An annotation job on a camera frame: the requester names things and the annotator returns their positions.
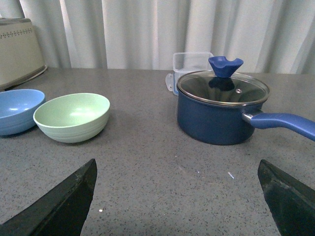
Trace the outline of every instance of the saucepan handle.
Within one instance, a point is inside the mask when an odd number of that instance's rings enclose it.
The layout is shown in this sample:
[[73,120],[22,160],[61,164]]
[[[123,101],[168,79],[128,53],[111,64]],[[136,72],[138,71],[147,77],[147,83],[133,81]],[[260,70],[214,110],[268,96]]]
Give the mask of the saucepan handle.
[[315,141],[315,122],[301,116],[259,111],[256,114],[244,112],[242,119],[258,129],[283,127]]

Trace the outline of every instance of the blue lid knob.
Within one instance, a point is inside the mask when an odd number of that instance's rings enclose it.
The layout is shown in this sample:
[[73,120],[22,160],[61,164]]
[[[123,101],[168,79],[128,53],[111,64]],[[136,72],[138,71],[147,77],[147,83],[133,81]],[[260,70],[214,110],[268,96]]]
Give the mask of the blue lid knob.
[[237,58],[229,61],[224,56],[211,57],[208,59],[216,76],[221,78],[229,78],[231,75],[243,65],[243,60]]

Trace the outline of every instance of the saucepan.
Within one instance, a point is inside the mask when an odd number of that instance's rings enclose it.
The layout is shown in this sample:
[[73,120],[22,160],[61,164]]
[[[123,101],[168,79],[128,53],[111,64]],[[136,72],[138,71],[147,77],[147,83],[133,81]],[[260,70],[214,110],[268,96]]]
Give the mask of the saucepan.
[[255,128],[284,127],[315,141],[315,122],[294,114],[264,113],[270,89],[260,80],[235,73],[243,61],[209,58],[213,71],[179,78],[177,121],[191,137],[214,145],[247,140]]

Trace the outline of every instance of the pot rim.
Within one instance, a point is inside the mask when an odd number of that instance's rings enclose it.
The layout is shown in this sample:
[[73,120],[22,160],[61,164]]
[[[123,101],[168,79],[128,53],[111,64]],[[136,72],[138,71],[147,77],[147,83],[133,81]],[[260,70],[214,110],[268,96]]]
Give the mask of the pot rim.
[[190,97],[194,100],[197,100],[197,101],[201,101],[201,102],[208,103],[208,104],[220,105],[220,106],[229,106],[229,107],[240,107],[240,106],[249,106],[249,105],[259,104],[259,103],[265,102],[269,97],[270,88],[264,82],[260,81],[259,79],[254,78],[252,76],[244,75],[244,74],[240,74],[240,73],[234,73],[231,76],[231,78],[234,78],[237,80],[242,80],[242,81],[251,83],[251,84],[259,87],[260,89],[262,89],[265,92],[265,95],[263,98],[255,100],[255,101],[250,101],[250,102],[221,102],[221,101],[214,101],[214,100],[209,100],[209,99],[205,99],[202,97],[198,97],[198,96],[184,90],[181,86],[181,81],[187,75],[190,75],[193,73],[200,73],[200,72],[209,72],[209,75],[216,76],[212,70],[201,70],[201,71],[194,71],[191,73],[187,73],[178,79],[177,84],[176,84],[177,90],[181,91],[183,94],[185,94],[188,97]]

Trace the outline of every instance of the gray countertop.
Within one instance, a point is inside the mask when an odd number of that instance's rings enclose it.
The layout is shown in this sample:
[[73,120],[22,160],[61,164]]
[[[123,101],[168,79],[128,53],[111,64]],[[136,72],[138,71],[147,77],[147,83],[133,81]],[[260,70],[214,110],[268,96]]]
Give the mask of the gray countertop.
[[[0,223],[95,158],[83,236],[280,235],[259,184],[259,162],[315,189],[315,143],[283,128],[256,129],[233,146],[194,140],[177,125],[167,73],[48,68],[18,86],[41,90],[47,100],[99,93],[110,100],[111,115],[101,133],[78,144],[56,142],[38,127],[0,138]],[[271,87],[264,111],[315,120],[315,76],[251,75]]]

